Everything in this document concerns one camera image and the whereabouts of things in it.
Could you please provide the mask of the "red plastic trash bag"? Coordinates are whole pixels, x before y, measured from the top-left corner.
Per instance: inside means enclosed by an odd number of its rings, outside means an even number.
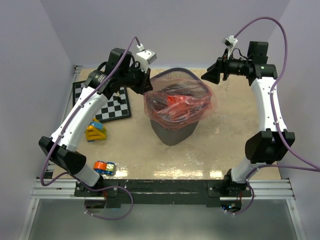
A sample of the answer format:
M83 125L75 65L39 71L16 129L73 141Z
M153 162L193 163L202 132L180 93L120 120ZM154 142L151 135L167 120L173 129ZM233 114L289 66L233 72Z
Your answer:
M199 79L155 78L144 94L144 112L164 129L180 130L217 110L212 89Z

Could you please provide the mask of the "grey mesh trash bin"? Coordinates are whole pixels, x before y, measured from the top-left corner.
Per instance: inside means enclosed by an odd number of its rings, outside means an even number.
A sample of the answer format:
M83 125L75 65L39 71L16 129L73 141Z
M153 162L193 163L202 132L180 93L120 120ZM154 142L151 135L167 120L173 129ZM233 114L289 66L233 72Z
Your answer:
M156 75L154 75L151 79L190 79L190 80L200 80L191 70L183 68L183 67L173 67L167 70L164 70ZM150 125L157 135L157 137L167 146L175 146L188 137L190 137L197 125L198 121L191 123L179 130L170 130L162 127L158 122L154 120L150 120Z

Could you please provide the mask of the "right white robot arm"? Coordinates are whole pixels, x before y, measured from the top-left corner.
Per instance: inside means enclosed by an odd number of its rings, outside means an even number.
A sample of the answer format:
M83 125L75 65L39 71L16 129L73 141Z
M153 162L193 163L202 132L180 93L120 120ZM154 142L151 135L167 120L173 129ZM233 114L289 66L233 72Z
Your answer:
M201 79L214 84L225 81L230 75L244 76L254 93L259 125L258 132L245 143L245 157L236 167L229 169L220 183L208 186L210 194L237 196L248 188L248 180L261 167L272 166L282 160L291 146L295 134L287 130L282 118L277 90L273 84L278 77L276 66L268 64L268 42L251 41L246 56L233 57L237 44L233 37L224 39L226 49L215 64L207 69Z

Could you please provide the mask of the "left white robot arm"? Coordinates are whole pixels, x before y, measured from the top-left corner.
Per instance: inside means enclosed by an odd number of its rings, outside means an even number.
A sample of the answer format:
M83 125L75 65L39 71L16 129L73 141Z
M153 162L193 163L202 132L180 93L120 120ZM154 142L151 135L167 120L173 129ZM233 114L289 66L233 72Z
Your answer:
M96 113L120 88L131 88L141 95L153 89L150 64L156 58L154 51L142 45L135 55L127 49L112 49L108 60L88 75L78 101L59 128L49 137L42 136L38 142L46 161L52 161L85 184L92 196L103 192L103 179L77 151L80 138Z

